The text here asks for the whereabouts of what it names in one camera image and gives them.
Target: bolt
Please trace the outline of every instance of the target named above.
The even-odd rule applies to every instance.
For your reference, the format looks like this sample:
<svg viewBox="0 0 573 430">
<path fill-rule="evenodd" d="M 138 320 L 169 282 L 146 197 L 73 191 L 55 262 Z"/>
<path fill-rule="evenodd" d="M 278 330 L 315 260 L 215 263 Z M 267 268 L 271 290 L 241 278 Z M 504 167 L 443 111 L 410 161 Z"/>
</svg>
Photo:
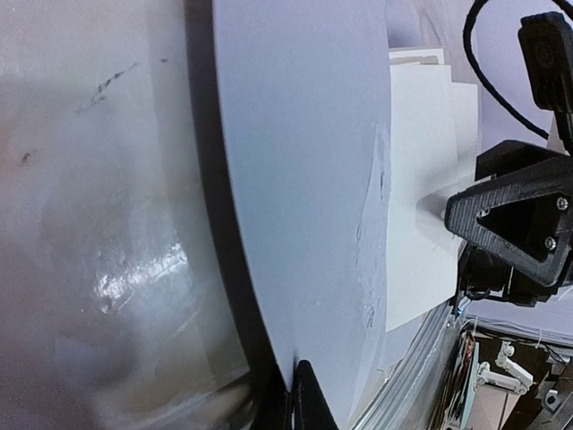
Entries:
<svg viewBox="0 0 573 430">
<path fill-rule="evenodd" d="M 477 212 L 477 218 L 485 218 L 490 214 L 490 210 L 489 209 L 481 209 L 479 212 Z"/>
<path fill-rule="evenodd" d="M 569 201 L 565 197 L 560 197 L 557 199 L 557 209 L 560 211 L 566 211 L 569 207 Z"/>
<path fill-rule="evenodd" d="M 547 251 L 555 251 L 555 248 L 557 248 L 557 241 L 553 237 L 548 236 L 545 238 L 545 247 L 547 248 Z"/>
</svg>

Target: dirty white surface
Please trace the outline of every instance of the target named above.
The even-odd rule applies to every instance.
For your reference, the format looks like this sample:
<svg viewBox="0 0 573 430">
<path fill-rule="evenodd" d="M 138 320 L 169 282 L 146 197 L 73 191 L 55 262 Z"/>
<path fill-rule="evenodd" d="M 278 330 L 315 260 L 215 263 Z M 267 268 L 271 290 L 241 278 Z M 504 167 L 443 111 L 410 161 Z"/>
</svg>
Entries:
<svg viewBox="0 0 573 430">
<path fill-rule="evenodd" d="M 183 1 L 6 0 L 0 34 L 0 427 L 210 428 L 196 406 L 248 369 Z"/>
<path fill-rule="evenodd" d="M 309 359 L 344 428 L 383 342 L 384 2 L 217 2 L 244 248 L 281 371 Z"/>
</svg>

